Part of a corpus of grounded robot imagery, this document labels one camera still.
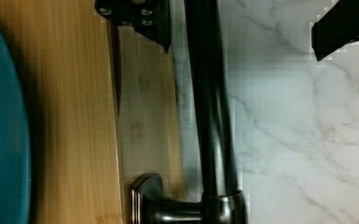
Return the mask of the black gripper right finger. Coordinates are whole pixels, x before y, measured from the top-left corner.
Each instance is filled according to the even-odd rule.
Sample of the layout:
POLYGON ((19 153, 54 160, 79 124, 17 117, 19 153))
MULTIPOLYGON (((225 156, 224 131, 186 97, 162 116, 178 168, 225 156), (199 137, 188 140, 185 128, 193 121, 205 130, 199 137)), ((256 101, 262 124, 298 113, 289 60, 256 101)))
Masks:
POLYGON ((338 0, 311 28, 311 46, 317 61, 357 41, 359 0, 338 0))

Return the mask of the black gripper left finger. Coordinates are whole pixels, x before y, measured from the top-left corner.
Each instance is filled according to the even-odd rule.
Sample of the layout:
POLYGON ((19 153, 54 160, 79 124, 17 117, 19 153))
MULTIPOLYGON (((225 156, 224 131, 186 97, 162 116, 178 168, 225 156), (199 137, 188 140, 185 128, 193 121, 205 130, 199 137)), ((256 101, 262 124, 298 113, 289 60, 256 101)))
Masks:
POLYGON ((94 0, 95 10, 115 25, 133 30, 169 51, 172 43, 170 0, 94 0))

